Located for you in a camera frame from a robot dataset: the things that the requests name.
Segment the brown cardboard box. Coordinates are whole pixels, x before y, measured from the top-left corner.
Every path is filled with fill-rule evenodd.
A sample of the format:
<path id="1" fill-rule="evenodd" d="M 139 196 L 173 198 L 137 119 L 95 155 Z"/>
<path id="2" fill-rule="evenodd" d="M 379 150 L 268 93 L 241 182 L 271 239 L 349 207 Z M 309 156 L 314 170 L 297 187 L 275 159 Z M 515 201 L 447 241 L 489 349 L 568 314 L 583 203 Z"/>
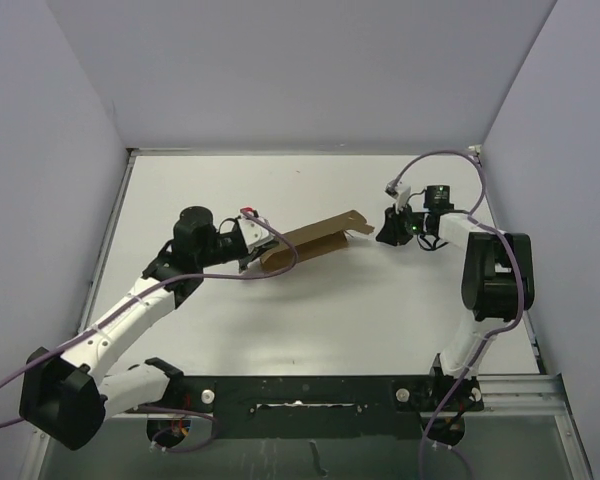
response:
<path id="1" fill-rule="evenodd" d="M 295 247 L 298 262 L 304 262 L 346 248 L 349 231 L 370 235 L 374 227 L 361 213 L 350 210 L 287 232 L 284 237 Z M 271 273 L 288 267 L 292 260 L 291 248 L 281 242 L 260 257 L 260 266 L 264 272 Z"/>

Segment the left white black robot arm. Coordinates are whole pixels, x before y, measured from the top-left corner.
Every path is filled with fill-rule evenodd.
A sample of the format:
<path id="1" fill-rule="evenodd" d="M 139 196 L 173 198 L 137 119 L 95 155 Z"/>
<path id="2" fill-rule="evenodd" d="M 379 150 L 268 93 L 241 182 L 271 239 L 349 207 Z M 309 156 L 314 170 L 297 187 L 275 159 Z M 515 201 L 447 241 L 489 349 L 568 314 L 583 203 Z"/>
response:
<path id="1" fill-rule="evenodd" d="M 156 322 L 178 309 L 208 278 L 208 268 L 241 270 L 286 238 L 244 208 L 231 228 L 215 226 L 202 206 L 184 209 L 170 240 L 126 295 L 88 329 L 54 351 L 39 348 L 26 363 L 20 416 L 70 450 L 84 447 L 112 416 L 152 403 L 162 411 L 183 398 L 181 373 L 153 358 L 122 374 L 111 367 Z"/>

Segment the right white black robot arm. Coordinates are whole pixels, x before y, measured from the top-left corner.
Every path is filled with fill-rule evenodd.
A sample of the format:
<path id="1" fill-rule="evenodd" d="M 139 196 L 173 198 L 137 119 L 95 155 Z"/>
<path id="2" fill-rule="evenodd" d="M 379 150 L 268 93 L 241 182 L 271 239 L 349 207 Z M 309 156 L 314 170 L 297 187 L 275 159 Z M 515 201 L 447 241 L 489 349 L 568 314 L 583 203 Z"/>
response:
<path id="1" fill-rule="evenodd" d="M 501 331 L 522 320 L 534 301 L 531 241 L 528 235 L 485 226 L 450 202 L 450 187 L 430 185 L 419 194 L 423 209 L 410 205 L 409 186 L 388 186 L 393 205 L 384 212 L 376 240 L 403 246 L 415 239 L 433 252 L 453 245 L 464 253 L 461 300 L 464 317 L 451 342 L 434 358 L 424 385 L 426 400 L 444 409 L 453 402 L 479 402 L 475 378 L 486 351 Z"/>

